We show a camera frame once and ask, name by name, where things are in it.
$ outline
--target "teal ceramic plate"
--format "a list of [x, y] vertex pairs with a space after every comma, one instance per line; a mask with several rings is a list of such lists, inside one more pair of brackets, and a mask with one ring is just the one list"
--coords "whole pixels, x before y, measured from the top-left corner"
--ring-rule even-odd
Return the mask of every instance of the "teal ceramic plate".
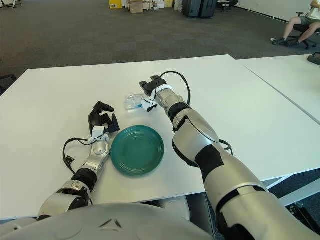
[[131, 126], [121, 131], [111, 146], [115, 168], [127, 176], [141, 176], [154, 170], [165, 152], [161, 136], [148, 126]]

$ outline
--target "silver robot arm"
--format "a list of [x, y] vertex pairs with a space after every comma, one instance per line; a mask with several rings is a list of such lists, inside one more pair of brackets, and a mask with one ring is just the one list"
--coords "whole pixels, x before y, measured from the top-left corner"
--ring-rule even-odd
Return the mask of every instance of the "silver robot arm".
[[158, 76], [141, 82], [144, 108], [159, 105], [170, 118], [172, 146], [188, 165], [199, 167], [205, 191], [226, 239], [319, 240], [268, 192], [259, 179], [219, 143], [213, 128]]
[[[103, 111], [113, 112], [114, 109], [99, 101], [88, 117], [91, 133], [91, 138], [89, 138], [86, 143], [87, 145], [91, 145], [88, 158], [74, 173], [71, 180], [67, 181], [43, 203], [37, 216], [38, 220], [43, 220], [89, 205], [91, 192], [103, 173], [105, 162], [110, 155], [108, 145], [109, 137], [107, 133], [113, 133], [119, 130], [116, 116], [113, 114], [111, 120], [107, 113], [100, 115]], [[68, 140], [67, 143], [74, 140], [76, 139], [72, 138]]]

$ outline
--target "cardboard box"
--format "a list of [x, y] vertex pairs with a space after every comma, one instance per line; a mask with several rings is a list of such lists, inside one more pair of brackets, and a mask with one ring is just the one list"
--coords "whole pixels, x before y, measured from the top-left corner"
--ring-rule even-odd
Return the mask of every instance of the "cardboard box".
[[173, 0], [164, 0], [164, 7], [166, 8], [172, 8], [173, 4], [174, 4]]
[[109, 0], [109, 6], [111, 9], [122, 9], [121, 0]]
[[151, 9], [150, 6], [151, 6], [150, 2], [144, 2], [142, 5], [143, 9]]
[[140, 14], [144, 12], [142, 0], [130, 0], [130, 12], [132, 14]]

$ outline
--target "wire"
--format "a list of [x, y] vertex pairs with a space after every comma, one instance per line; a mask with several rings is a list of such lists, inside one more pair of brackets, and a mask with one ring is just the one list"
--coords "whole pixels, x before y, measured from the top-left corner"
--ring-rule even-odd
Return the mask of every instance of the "wire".
[[228, 142], [226, 142], [225, 140], [222, 140], [222, 139], [220, 139], [219, 142], [221, 144], [227, 145], [228, 147], [224, 148], [224, 150], [226, 150], [226, 151], [230, 150], [231, 151], [231, 155], [232, 156], [234, 155], [234, 151], [232, 151], [232, 147]]
[[65, 151], [66, 151], [67, 145], [68, 145], [69, 143], [73, 142], [73, 141], [78, 141], [78, 142], [81, 143], [82, 145], [90, 146], [90, 145], [94, 144], [95, 142], [97, 142], [98, 139], [101, 138], [103, 135], [104, 135], [104, 133], [103, 133], [102, 135], [98, 136], [94, 142], [89, 143], [89, 144], [86, 144], [86, 143], [83, 143], [83, 142], [82, 142], [82, 141], [88, 141], [88, 139], [75, 138], [75, 137], [70, 138], [69, 140], [67, 140], [67, 141], [65, 142], [65, 144], [64, 144], [64, 146], [63, 146], [63, 150], [62, 150], [63, 162], [64, 162], [64, 164], [66, 165], [66, 167], [73, 173], [73, 175], [76, 174], [76, 172], [72, 169], [71, 163], [72, 163], [75, 159], [72, 158], [72, 157], [70, 157], [70, 156], [68, 156], [68, 155], [66, 156]]
[[187, 82], [186, 78], [185, 78], [181, 73], [179, 73], [179, 72], [177, 72], [177, 71], [166, 71], [166, 72], [164, 72], [164, 73], [162, 73], [162, 74], [160, 75], [160, 78], [161, 78], [163, 75], [169, 74], [169, 73], [171, 73], [171, 74], [178, 74], [178, 75], [182, 78], [182, 80], [185, 82], [186, 89], [187, 89], [187, 91], [188, 91], [188, 101], [187, 101], [187, 104], [190, 106], [191, 92], [190, 92], [190, 88], [189, 88], [189, 85], [188, 85], [188, 82]]

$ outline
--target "sneaker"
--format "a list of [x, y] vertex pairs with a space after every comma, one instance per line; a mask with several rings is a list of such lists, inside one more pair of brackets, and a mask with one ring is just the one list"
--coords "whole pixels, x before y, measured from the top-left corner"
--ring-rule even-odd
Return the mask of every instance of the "sneaker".
[[286, 46], [288, 48], [292, 48], [292, 47], [298, 46], [299, 44], [300, 43], [299, 43], [298, 39], [293, 39], [293, 40], [290, 40], [290, 41], [286, 42]]
[[287, 41], [282, 37], [278, 40], [275, 40], [272, 44], [279, 46], [279, 45], [286, 45]]

